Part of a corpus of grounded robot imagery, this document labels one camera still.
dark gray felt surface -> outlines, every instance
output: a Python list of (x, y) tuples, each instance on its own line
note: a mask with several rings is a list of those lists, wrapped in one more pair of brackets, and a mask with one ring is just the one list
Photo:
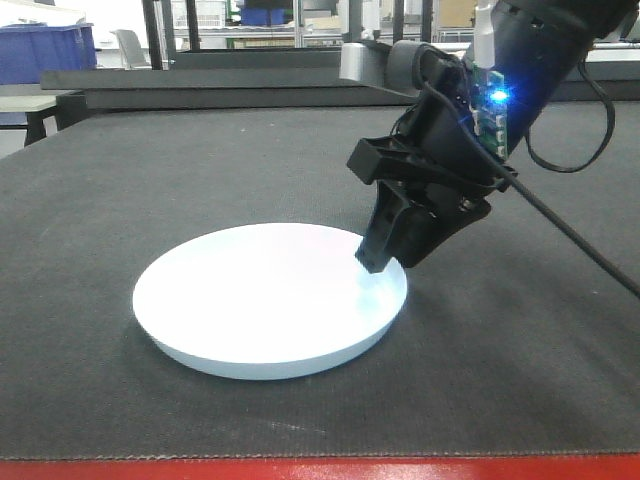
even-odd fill
[[(600, 163), (521, 179), (640, 278), (640, 104)], [(640, 303), (515, 192), (408, 272), (388, 335), (334, 370), (216, 378), (162, 354), (131, 293), (173, 246), (256, 222), (362, 233), (344, 166), (402, 110), (112, 114), (0, 160), (0, 456), (443, 455), (640, 449)], [(592, 151), (601, 107), (554, 105), (541, 153)], [(251, 292), (247, 292), (247, 301)]]

white plate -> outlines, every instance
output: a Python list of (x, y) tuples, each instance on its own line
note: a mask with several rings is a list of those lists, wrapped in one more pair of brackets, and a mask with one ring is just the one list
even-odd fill
[(369, 274), (355, 233), (268, 223), (214, 232), (162, 255), (133, 292), (140, 325), (175, 360), (272, 380), (344, 363), (373, 346), (404, 303), (395, 260)]

circuit board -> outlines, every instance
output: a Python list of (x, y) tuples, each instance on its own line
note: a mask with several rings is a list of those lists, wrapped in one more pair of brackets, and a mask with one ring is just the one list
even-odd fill
[(480, 142), (503, 160), (507, 159), (507, 104), (505, 77), (495, 70), (474, 65), (471, 105), (475, 134)]

wall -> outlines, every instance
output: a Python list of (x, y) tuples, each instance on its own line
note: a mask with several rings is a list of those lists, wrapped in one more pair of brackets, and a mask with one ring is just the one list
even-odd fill
[(471, 27), (476, 0), (440, 0), (438, 26)]
[(56, 6), (82, 10), (87, 22), (93, 23), (93, 37), (98, 48), (117, 48), (110, 30), (128, 29), (138, 35), (143, 48), (147, 48), (140, 0), (56, 0)]

